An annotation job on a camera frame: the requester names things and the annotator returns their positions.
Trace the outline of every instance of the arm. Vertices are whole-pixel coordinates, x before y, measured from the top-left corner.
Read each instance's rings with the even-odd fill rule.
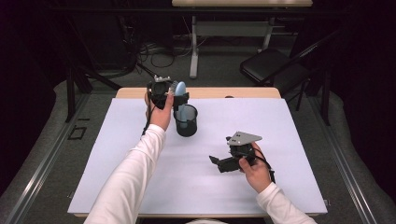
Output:
[[[260,150],[256,143],[252,143],[252,146]],[[258,151],[256,156],[262,158],[262,154]],[[295,207],[283,191],[271,182],[268,167],[263,161],[256,160],[255,164],[250,166],[248,161],[242,158],[239,160],[239,165],[249,185],[259,193],[256,198],[259,206],[268,213],[274,223],[316,223],[314,219]]]
[[[173,95],[163,110],[152,107],[150,125],[102,187],[85,223],[135,223],[140,204],[163,150]]]

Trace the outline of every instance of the white sleeve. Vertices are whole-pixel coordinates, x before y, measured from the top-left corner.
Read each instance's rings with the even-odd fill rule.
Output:
[[[127,153],[102,187],[85,223],[136,222],[164,141],[165,131],[150,124],[137,146]]]
[[[271,183],[256,198],[259,206],[268,213],[274,223],[316,223],[312,217],[300,211],[285,196],[282,189]]]

